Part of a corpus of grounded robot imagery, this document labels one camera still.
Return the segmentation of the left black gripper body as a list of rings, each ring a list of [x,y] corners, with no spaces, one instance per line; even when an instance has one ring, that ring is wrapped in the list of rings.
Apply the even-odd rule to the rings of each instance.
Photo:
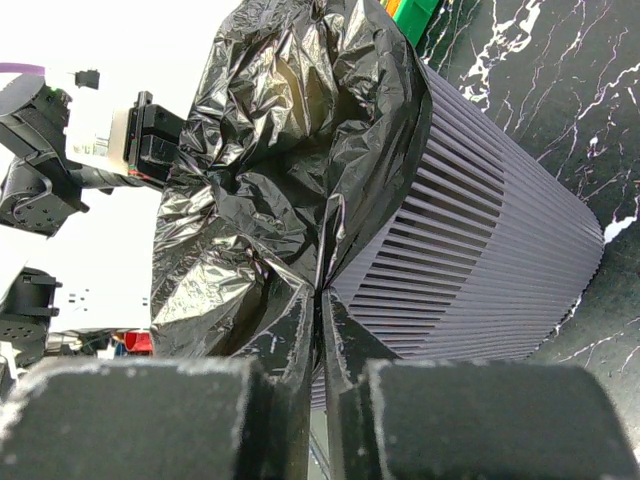
[[[153,102],[140,91],[129,109],[127,123],[127,173],[146,186],[163,190],[185,120]]]

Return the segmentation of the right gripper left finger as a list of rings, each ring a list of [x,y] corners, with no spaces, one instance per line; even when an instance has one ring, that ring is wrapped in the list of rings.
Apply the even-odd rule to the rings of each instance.
[[[303,479],[314,295],[231,357],[46,359],[1,407],[5,479]]]

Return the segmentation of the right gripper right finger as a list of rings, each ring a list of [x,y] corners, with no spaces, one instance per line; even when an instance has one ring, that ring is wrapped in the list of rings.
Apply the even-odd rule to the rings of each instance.
[[[587,371],[403,360],[322,295],[336,479],[635,479],[639,465]]]

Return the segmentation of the black trash bag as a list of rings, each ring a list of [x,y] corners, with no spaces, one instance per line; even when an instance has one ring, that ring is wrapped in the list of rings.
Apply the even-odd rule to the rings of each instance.
[[[232,353],[329,285],[406,197],[431,109],[425,68],[378,2],[233,10],[157,212],[154,353]]]

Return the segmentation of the grey mesh trash bin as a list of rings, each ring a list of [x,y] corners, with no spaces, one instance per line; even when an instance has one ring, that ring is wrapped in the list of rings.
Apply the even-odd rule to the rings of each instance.
[[[315,285],[404,359],[529,355],[600,264],[596,216],[415,58],[331,86]]]

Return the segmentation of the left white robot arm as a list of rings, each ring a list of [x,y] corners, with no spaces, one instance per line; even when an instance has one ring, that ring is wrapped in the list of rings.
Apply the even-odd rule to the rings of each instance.
[[[142,91],[112,120],[110,134],[88,145],[72,144],[71,97],[48,86],[41,74],[22,74],[1,91],[1,144],[14,157],[1,181],[1,224],[49,239],[66,220],[88,211],[82,194],[119,187],[160,191],[177,154],[184,121]],[[1,365],[26,368],[45,354],[57,279],[2,261]]]

